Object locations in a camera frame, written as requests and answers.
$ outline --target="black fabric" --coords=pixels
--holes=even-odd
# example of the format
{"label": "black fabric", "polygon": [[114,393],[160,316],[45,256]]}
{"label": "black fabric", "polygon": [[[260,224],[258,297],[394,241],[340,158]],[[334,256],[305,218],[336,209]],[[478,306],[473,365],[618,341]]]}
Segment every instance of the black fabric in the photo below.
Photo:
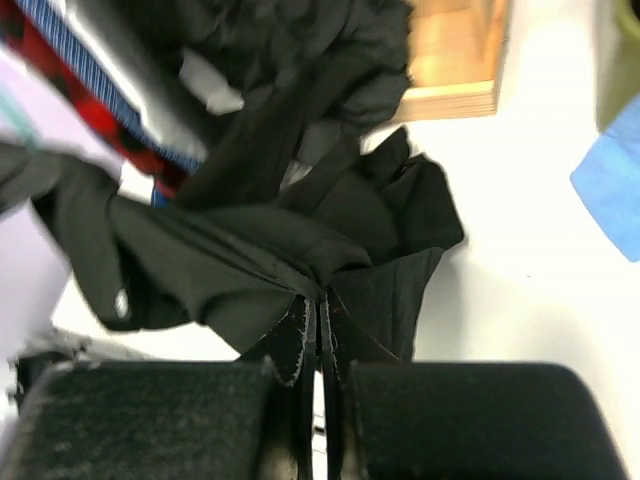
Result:
{"label": "black fabric", "polygon": [[278,478],[296,452],[286,393],[260,364],[68,363],[30,392],[0,478]]}
{"label": "black fabric", "polygon": [[593,397],[563,367],[359,363],[349,383],[344,455],[359,478],[627,479]]}
{"label": "black fabric", "polygon": [[33,199],[109,329],[195,321],[244,352],[296,295],[318,301],[333,284],[354,321],[408,360],[424,286],[463,238],[442,170],[409,158],[403,130],[365,156],[342,135],[278,192],[304,125],[370,65],[357,50],[323,58],[247,116],[163,209],[116,195],[104,171],[72,156],[3,145],[0,210]]}
{"label": "black fabric", "polygon": [[[112,0],[142,45],[177,75],[183,48],[215,66],[255,111],[290,86],[309,62],[357,46],[374,69],[310,132],[297,153],[315,164],[336,129],[362,134],[394,115],[409,86],[407,37],[410,7],[404,0]],[[322,131],[318,141],[317,131]]]}

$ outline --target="white surface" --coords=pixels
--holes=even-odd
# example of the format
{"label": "white surface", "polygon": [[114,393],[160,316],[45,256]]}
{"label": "white surface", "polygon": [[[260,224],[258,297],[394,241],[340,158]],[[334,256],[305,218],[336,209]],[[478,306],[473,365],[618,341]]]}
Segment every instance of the white surface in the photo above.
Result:
{"label": "white surface", "polygon": [[640,478],[640,264],[569,183],[597,136],[597,1],[516,0],[499,114],[411,126],[468,234],[427,287],[416,358],[571,367]]}
{"label": "white surface", "polygon": [[189,323],[165,330],[133,333],[109,332],[86,304],[74,276],[71,277],[52,315],[53,325],[63,332],[115,345],[163,360],[234,361],[239,357],[213,330]]}
{"label": "white surface", "polygon": [[207,60],[191,50],[183,51],[180,80],[207,110],[216,115],[241,110],[244,100]]}
{"label": "white surface", "polygon": [[[0,46],[3,88],[31,120],[38,140],[80,152],[118,175],[122,158],[93,135],[76,112],[24,62]],[[14,138],[13,127],[0,117],[0,138]],[[23,205],[0,215],[0,358],[15,354],[23,336],[46,321],[62,291],[64,255],[42,227],[33,209]],[[4,378],[0,366],[0,384]]]}

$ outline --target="green object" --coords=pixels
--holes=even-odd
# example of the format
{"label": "green object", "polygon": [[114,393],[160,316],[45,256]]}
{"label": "green object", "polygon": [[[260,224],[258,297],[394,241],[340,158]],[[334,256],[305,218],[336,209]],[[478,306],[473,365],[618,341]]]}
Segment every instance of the green object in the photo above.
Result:
{"label": "green object", "polygon": [[9,122],[18,134],[20,140],[24,142],[26,146],[35,145],[38,135],[33,123],[1,81],[0,116],[4,117]]}
{"label": "green object", "polygon": [[599,0],[597,124],[600,131],[640,93],[640,20],[632,0]]}

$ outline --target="blue striped fabric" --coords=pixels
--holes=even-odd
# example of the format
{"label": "blue striped fabric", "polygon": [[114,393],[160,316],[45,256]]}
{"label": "blue striped fabric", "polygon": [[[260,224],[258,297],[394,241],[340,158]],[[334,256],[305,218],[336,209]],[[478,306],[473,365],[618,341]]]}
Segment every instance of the blue striped fabric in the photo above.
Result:
{"label": "blue striped fabric", "polygon": [[[146,134],[140,124],[138,112],[127,103],[108,75],[67,28],[64,20],[47,0],[15,0],[15,3],[85,87],[136,139],[187,172],[193,173],[198,168],[199,162],[196,159],[164,148]],[[166,198],[154,188],[152,204],[160,206],[166,202]]]}

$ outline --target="pile of clothes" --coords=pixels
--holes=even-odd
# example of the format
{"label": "pile of clothes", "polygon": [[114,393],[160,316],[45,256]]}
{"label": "pile of clothes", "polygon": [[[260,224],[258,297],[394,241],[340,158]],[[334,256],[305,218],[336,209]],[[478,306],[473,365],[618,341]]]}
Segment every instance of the pile of clothes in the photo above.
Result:
{"label": "pile of clothes", "polygon": [[0,212],[31,199],[108,329],[198,322],[243,352],[294,298],[332,288],[409,360],[426,283],[464,237],[442,169],[403,129],[360,154],[409,86],[409,14],[402,0],[0,0],[7,45],[157,186],[144,205],[69,152],[3,142]]}

